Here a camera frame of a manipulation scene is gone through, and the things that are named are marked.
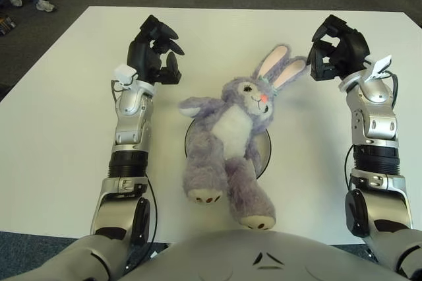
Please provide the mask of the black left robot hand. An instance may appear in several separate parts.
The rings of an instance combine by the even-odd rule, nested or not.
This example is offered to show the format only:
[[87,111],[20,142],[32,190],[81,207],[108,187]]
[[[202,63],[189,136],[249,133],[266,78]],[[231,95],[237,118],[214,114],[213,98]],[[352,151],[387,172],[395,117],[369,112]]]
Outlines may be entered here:
[[129,45],[127,65],[134,68],[138,80],[151,85],[178,84],[181,72],[176,55],[184,55],[175,43],[177,33],[150,15],[140,26],[140,32]]

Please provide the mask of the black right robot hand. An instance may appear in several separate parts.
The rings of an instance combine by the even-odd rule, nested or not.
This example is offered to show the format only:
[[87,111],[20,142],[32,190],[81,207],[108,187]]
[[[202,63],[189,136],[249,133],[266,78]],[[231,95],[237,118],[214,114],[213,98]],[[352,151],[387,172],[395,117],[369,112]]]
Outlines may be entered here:
[[319,26],[312,43],[307,64],[315,81],[345,79],[365,69],[370,50],[364,36],[335,15],[329,15]]

